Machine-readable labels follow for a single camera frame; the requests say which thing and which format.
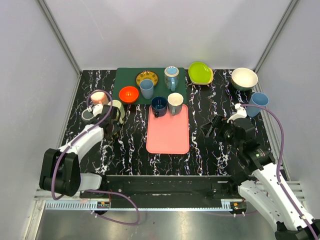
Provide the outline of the pale green mug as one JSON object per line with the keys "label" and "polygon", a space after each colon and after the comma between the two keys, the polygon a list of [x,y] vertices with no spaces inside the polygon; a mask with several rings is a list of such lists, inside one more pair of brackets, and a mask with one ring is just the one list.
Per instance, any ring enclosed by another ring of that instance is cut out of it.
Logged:
{"label": "pale green mug", "polygon": [[125,109],[123,104],[119,100],[113,100],[112,102],[109,102],[107,105],[110,106],[112,104],[113,108],[118,108],[119,111],[116,112],[116,114],[113,114],[113,111],[110,113],[111,119],[118,119],[118,122],[122,125],[124,123],[125,118]]}

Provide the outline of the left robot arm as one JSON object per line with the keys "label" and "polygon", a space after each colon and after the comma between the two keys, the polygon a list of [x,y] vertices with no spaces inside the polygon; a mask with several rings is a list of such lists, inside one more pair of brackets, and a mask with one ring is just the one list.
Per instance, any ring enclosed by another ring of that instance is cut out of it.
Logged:
{"label": "left robot arm", "polygon": [[116,106],[98,104],[82,112],[88,119],[84,129],[70,142],[58,149],[45,151],[39,178],[39,188],[72,197],[79,191],[90,190],[97,198],[108,193],[108,186],[96,173],[81,173],[80,163],[89,150],[104,138],[120,130],[121,111]]}

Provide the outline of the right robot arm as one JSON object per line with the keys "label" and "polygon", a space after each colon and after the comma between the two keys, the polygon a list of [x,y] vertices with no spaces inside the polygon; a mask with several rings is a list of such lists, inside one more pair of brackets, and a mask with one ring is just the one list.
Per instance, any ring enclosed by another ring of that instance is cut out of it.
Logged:
{"label": "right robot arm", "polygon": [[237,149],[243,167],[234,172],[226,191],[232,198],[242,197],[267,220],[278,240],[318,240],[320,221],[299,202],[283,176],[277,171],[273,154],[256,137],[248,118],[228,121],[217,115],[201,126],[206,138],[226,142]]}

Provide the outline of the grey mug white inside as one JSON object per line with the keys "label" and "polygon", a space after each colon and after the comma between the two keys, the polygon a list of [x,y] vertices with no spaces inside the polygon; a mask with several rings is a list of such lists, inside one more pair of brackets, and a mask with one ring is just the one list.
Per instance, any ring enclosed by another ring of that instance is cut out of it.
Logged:
{"label": "grey mug white inside", "polygon": [[172,116],[176,116],[182,111],[183,101],[184,97],[180,93],[174,92],[168,96],[168,110]]}

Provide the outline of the dark grey mug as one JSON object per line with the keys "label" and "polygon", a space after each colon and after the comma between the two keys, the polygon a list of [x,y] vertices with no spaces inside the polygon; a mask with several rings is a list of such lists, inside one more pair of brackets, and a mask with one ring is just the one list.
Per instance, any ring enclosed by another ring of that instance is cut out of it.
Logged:
{"label": "dark grey mug", "polygon": [[81,113],[81,120],[85,124],[88,124],[93,118],[94,115],[88,108]]}

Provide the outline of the dark blue speckled mug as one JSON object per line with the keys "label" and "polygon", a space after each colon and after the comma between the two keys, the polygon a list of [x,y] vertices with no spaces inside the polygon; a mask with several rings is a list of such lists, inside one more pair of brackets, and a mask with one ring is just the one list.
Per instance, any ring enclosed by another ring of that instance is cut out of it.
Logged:
{"label": "dark blue speckled mug", "polygon": [[151,109],[155,118],[163,117],[167,112],[168,102],[163,96],[156,96],[151,100]]}

